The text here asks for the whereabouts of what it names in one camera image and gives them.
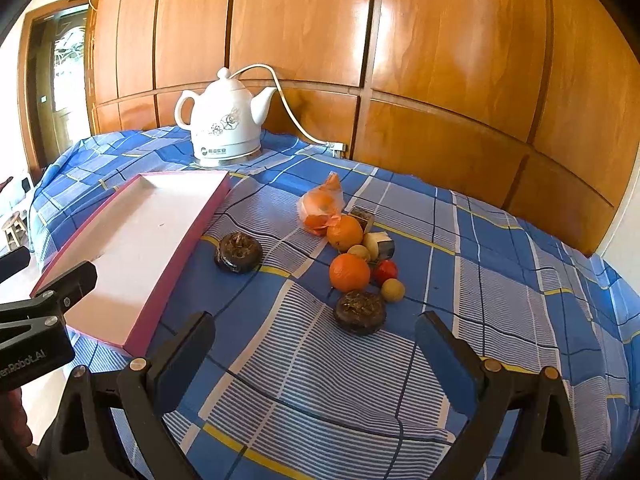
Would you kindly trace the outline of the person left hand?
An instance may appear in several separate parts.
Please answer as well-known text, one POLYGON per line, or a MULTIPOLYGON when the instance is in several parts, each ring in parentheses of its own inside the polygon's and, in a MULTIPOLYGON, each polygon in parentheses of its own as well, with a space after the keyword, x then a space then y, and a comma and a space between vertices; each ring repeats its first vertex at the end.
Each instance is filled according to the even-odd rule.
POLYGON ((32 430, 22 402, 22 389, 2 392, 0 398, 1 423, 11 439, 21 448, 32 445, 32 430))

